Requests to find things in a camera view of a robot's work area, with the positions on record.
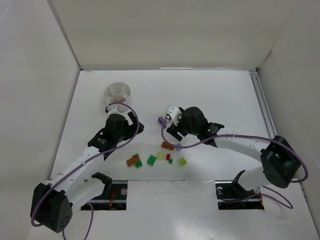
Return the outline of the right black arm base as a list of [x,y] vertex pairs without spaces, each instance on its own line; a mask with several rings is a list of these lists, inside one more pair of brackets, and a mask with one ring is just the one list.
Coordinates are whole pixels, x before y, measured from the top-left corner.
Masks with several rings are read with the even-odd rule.
[[245,170],[232,180],[215,182],[215,193],[219,210],[264,210],[262,197],[254,190],[245,190],[238,183]]

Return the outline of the purple and yellow lego stack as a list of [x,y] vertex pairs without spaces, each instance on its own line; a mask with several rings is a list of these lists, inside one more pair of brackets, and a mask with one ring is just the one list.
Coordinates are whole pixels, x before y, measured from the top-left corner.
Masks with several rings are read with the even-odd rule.
[[167,125],[168,123],[171,122],[171,118],[166,115],[166,116],[160,116],[158,117],[158,122],[161,124],[161,125]]

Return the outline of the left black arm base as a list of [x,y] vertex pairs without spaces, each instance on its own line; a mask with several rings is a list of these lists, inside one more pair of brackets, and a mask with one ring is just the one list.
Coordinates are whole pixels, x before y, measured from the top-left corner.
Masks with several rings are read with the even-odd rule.
[[100,172],[91,177],[104,184],[102,193],[88,202],[95,211],[125,211],[127,209],[128,181],[112,180]]

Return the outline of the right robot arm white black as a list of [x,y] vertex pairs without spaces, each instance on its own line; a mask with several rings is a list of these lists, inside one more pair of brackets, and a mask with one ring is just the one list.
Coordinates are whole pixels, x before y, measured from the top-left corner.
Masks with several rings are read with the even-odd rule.
[[285,189],[303,165],[284,137],[277,135],[270,139],[238,134],[222,124],[209,122],[195,106],[186,109],[168,106],[161,132],[179,142],[187,135],[193,135],[199,145],[231,150],[258,161],[259,167],[240,171],[232,181],[235,187],[244,191],[264,185]]

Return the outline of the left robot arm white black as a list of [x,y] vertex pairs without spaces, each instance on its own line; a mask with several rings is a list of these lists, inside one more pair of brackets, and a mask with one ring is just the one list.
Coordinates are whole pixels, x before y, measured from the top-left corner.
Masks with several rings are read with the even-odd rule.
[[117,111],[108,112],[105,126],[87,143],[75,162],[56,178],[34,188],[31,225],[63,232],[74,212],[112,187],[112,179],[94,169],[143,130],[144,125],[134,110],[127,116]]

